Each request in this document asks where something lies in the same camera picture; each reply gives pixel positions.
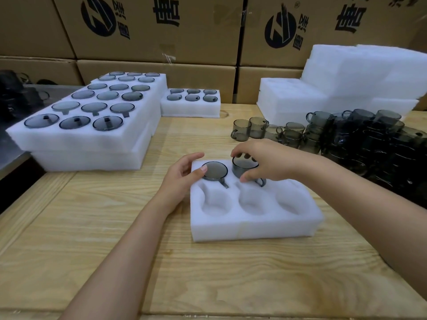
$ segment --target logo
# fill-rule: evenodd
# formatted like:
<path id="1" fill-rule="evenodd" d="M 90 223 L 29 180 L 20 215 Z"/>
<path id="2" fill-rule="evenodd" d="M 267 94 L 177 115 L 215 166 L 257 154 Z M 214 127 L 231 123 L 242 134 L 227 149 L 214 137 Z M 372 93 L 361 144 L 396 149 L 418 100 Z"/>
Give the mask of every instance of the logo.
<path id="1" fill-rule="evenodd" d="M 108 37 L 115 32 L 117 22 L 114 11 L 104 0 L 83 1 L 80 11 L 86 26 L 97 35 Z"/>
<path id="2" fill-rule="evenodd" d="M 282 48 L 290 43 L 295 36 L 296 20 L 283 3 L 282 10 L 276 15 L 276 20 L 274 17 L 272 16 L 267 22 L 264 37 L 270 47 Z"/>

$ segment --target person's left arm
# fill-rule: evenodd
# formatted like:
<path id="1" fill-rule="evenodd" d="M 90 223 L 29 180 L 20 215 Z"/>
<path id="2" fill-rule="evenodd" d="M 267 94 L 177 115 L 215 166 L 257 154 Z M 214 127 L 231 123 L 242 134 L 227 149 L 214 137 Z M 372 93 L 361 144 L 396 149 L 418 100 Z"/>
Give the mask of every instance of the person's left arm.
<path id="1" fill-rule="evenodd" d="M 166 217 L 182 201 L 206 167 L 191 171 L 203 153 L 185 155 L 172 165 L 156 195 L 90 276 L 60 320 L 136 319 Z"/>

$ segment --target person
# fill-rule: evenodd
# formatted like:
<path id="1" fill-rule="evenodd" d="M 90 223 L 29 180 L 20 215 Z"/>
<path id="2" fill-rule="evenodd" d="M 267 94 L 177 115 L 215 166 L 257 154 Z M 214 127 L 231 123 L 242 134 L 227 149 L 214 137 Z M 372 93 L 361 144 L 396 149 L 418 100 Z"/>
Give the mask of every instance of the person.
<path id="1" fill-rule="evenodd" d="M 237 145 L 231 157 L 251 155 L 259 166 L 240 178 L 294 179 L 344 217 L 418 293 L 427 298 L 427 210 L 319 155 L 269 139 Z M 173 164 L 154 197 L 90 276 L 61 320 L 135 319 L 167 216 L 207 168 L 191 171 L 203 153 Z"/>

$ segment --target wooden table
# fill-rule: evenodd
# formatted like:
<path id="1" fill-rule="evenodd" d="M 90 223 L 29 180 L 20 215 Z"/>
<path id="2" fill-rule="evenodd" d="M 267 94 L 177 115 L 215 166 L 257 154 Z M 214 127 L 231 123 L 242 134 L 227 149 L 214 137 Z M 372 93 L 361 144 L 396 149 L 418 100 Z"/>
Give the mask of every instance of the wooden table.
<path id="1" fill-rule="evenodd" d="M 58 317 L 168 166 L 194 151 L 228 159 L 233 120 L 258 115 L 223 104 L 221 119 L 162 118 L 140 171 L 47 173 L 0 216 L 0 318 Z M 426 129 L 427 112 L 407 124 Z M 427 302 L 312 194 L 326 218 L 314 237 L 211 243 L 192 241 L 186 199 L 164 227 L 143 313 L 426 318 Z"/>

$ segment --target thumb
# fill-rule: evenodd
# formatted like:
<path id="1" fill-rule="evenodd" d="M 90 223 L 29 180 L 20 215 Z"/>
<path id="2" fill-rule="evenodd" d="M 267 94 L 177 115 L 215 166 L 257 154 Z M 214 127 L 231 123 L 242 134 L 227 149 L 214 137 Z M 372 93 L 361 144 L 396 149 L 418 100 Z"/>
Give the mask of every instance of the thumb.
<path id="1" fill-rule="evenodd" d="M 189 175 L 184 177 L 186 184 L 188 186 L 192 186 L 195 182 L 200 180 L 205 175 L 206 171 L 207 171 L 206 165 L 204 165 L 198 169 L 195 169 L 194 171 L 189 173 Z"/>
<path id="2" fill-rule="evenodd" d="M 247 172 L 244 172 L 243 175 L 240 177 L 241 182 L 248 182 L 256 180 L 257 178 L 260 178 L 260 168 L 254 168 Z"/>

